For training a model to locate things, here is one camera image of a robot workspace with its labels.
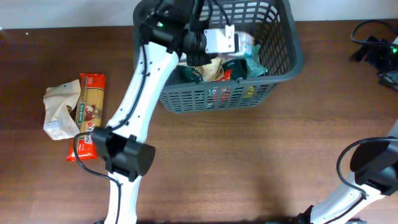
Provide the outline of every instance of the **cable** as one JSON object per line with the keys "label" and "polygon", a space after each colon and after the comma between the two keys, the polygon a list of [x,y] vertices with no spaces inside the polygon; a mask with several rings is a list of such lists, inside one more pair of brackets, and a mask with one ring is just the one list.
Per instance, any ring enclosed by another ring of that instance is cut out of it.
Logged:
{"label": "cable", "polygon": [[362,41],[362,40],[357,40],[357,39],[355,39],[355,38],[354,38],[354,35],[355,35],[356,31],[357,31],[361,26],[363,26],[363,25],[365,25],[365,24],[369,24],[369,23],[378,23],[378,24],[385,25],[386,27],[390,28],[390,29],[395,33],[395,35],[398,36],[398,29],[396,29],[396,28],[393,27],[392,25],[390,25],[390,24],[388,24],[388,23],[386,23],[386,22],[384,22],[384,21],[379,21],[379,20],[371,19],[371,20],[364,21],[364,22],[360,23],[360,24],[359,24],[358,26],[356,26],[355,29],[352,31],[352,33],[351,33],[351,40],[352,40],[354,43],[361,44],[361,45],[373,46],[373,47],[395,47],[395,48],[398,48],[398,44],[393,44],[393,43],[382,43],[382,42],[366,42],[366,41]]}
{"label": "cable", "polygon": [[231,25],[231,23],[229,22],[228,16],[226,15],[226,12],[224,10],[224,8],[219,4],[219,2],[217,0],[212,0],[214,2],[214,4],[216,4],[216,6],[219,7],[220,11],[223,13],[224,17],[225,17],[225,21],[227,25]]}
{"label": "cable", "polygon": [[159,9],[159,13],[161,15],[164,15],[164,13],[167,12],[168,10],[170,10],[171,8],[172,8],[172,6],[168,4],[168,5],[164,6],[163,8]]}
{"label": "cable", "polygon": [[120,202],[121,202],[121,192],[122,192],[121,184],[119,183],[119,181],[117,181],[116,179],[114,179],[114,178],[112,178],[112,177],[110,177],[108,175],[100,174],[99,172],[95,172],[95,171],[87,168],[83,164],[83,162],[80,160],[79,154],[78,154],[78,151],[77,151],[77,148],[76,148],[76,141],[80,138],[80,136],[85,136],[85,135],[90,135],[90,132],[79,133],[75,137],[73,137],[73,153],[75,154],[75,158],[76,158],[77,164],[83,170],[85,170],[85,171],[87,171],[87,172],[89,172],[89,173],[91,173],[91,174],[93,174],[95,176],[102,177],[104,179],[110,180],[110,181],[114,182],[116,184],[116,186],[118,186],[118,211],[117,211],[117,214],[116,214],[116,223],[115,223],[115,224],[117,224],[118,221],[119,221],[119,213],[120,213]]}
{"label": "cable", "polygon": [[123,127],[123,125],[125,125],[129,121],[129,119],[131,118],[132,114],[136,110],[136,107],[138,105],[138,101],[139,101],[139,99],[141,97],[141,94],[142,94],[142,91],[144,89],[145,80],[146,80],[146,77],[147,77],[147,54],[146,54],[146,51],[145,51],[144,44],[142,42],[141,42],[141,47],[142,47],[142,53],[144,54],[144,72],[142,73],[143,76],[142,76],[141,85],[139,87],[136,99],[135,99],[134,104],[133,104],[132,108],[130,109],[129,113],[127,114],[127,116],[122,121],[120,121],[120,123],[117,126],[115,126],[115,127],[110,129],[111,132]]}
{"label": "cable", "polygon": [[213,15],[213,4],[211,3],[212,0],[207,0],[207,3],[209,5],[209,16],[207,18],[208,21],[211,20],[211,16]]}
{"label": "cable", "polygon": [[163,0],[159,0],[159,2],[156,4],[156,7],[155,7],[155,14],[157,14],[157,10],[159,9],[160,5],[162,5],[162,4],[163,4]]}
{"label": "cable", "polygon": [[349,209],[347,209],[347,211],[343,212],[341,215],[337,216],[336,218],[329,220],[327,222],[325,222],[325,224],[330,224],[334,221],[339,220],[340,218],[343,218],[345,215],[349,214],[350,211],[352,211],[357,205],[359,205],[363,200],[366,200],[366,195],[365,194],[361,194],[361,198],[356,201],[353,206],[351,206]]}
{"label": "cable", "polygon": [[386,141],[392,142],[392,141],[398,141],[398,139],[397,139],[397,138],[394,138],[394,137],[380,137],[380,138],[367,138],[367,139],[362,139],[362,140],[359,140],[359,141],[356,141],[356,142],[350,144],[347,148],[345,148],[345,149],[343,150],[343,152],[341,152],[340,156],[339,156],[338,159],[337,159],[336,169],[337,169],[337,175],[338,175],[338,177],[340,178],[340,180],[341,180],[345,185],[347,185],[348,187],[351,187],[352,189],[358,190],[358,191],[362,192],[363,194],[365,194],[365,199],[366,199],[367,196],[369,196],[369,195],[366,193],[366,191],[363,190],[363,189],[360,188],[360,187],[357,187],[357,186],[355,186],[355,185],[353,185],[353,184],[350,184],[350,183],[343,177],[343,174],[341,173],[341,167],[340,167],[340,166],[341,166],[341,162],[342,162],[342,160],[343,160],[345,154],[347,154],[347,152],[350,151],[350,150],[351,150],[352,148],[354,148],[355,146],[358,146],[358,145],[360,145],[360,144],[371,143],[371,142],[386,142]]}

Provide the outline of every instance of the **red packaging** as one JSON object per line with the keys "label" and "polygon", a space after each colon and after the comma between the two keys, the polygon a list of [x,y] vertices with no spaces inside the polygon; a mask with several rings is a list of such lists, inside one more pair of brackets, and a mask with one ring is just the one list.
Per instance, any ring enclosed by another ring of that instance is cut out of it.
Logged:
{"label": "red packaging", "polygon": [[[77,103],[76,124],[81,133],[92,131],[101,125],[105,76],[102,74],[80,74],[81,92]],[[81,136],[76,143],[79,158],[97,159],[98,155],[91,136]],[[75,161],[73,153],[73,140],[69,150],[67,161]]]}

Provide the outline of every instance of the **food package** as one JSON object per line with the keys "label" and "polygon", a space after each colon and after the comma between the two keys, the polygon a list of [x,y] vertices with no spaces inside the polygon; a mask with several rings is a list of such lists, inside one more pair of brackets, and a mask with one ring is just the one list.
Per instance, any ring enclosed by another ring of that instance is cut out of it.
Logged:
{"label": "food package", "polygon": [[224,73],[227,77],[232,80],[237,80],[238,78],[246,79],[246,72],[239,59],[227,60],[223,64]]}
{"label": "food package", "polygon": [[45,106],[43,129],[53,140],[73,138],[79,133],[76,123],[69,115],[69,112],[75,108],[79,95],[79,80],[47,88],[43,97]]}
{"label": "food package", "polygon": [[186,65],[177,65],[177,69],[180,72],[182,79],[188,83],[196,82],[200,83],[203,81],[201,73],[195,70],[193,67],[189,67]]}
{"label": "food package", "polygon": [[216,80],[216,77],[223,72],[222,70],[223,59],[221,57],[217,57],[211,59],[211,63],[207,65],[197,66],[195,67],[201,73],[203,80],[205,82],[212,82]]}
{"label": "food package", "polygon": [[231,80],[231,74],[225,73],[223,67],[221,67],[217,76],[215,77],[215,81],[220,82],[220,81],[230,81],[230,80]]}
{"label": "food package", "polygon": [[[101,125],[105,76],[101,74],[80,74],[80,78],[81,92],[76,110],[76,124],[80,132],[84,133]],[[76,148],[81,160],[98,158],[90,135],[80,136],[80,139],[76,142]],[[76,160],[73,153],[73,141],[67,160]]]}
{"label": "food package", "polygon": [[264,66],[261,65],[260,63],[260,45],[257,44],[256,46],[253,47],[253,52],[254,55],[253,57],[247,58],[246,59],[246,64],[248,66],[248,77],[258,77],[261,75],[268,75],[268,69],[266,69]]}

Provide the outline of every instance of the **white wall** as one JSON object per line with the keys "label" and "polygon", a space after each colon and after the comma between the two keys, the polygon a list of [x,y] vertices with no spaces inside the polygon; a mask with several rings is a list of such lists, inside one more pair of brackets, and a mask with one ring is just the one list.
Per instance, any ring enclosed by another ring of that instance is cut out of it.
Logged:
{"label": "white wall", "polygon": [[[139,0],[0,0],[0,27],[130,26]],[[296,21],[398,18],[398,0],[290,0]]]}

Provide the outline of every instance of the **gray plastic basket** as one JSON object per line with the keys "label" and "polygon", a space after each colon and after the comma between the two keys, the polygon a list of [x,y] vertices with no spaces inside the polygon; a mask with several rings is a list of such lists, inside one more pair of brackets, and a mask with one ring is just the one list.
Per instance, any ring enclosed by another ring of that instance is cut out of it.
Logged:
{"label": "gray plastic basket", "polygon": [[[154,11],[157,3],[144,0],[135,8],[136,37],[139,37],[139,24]],[[236,30],[245,30],[261,45],[260,61],[269,75],[225,82],[185,83],[179,74],[173,73],[160,94],[160,101],[174,113],[257,106],[279,82],[297,76],[303,68],[303,53],[288,0],[219,0],[219,3]],[[207,19],[208,11],[208,6],[204,6],[201,19]],[[213,6],[210,28],[223,25],[225,19],[220,9]]]}

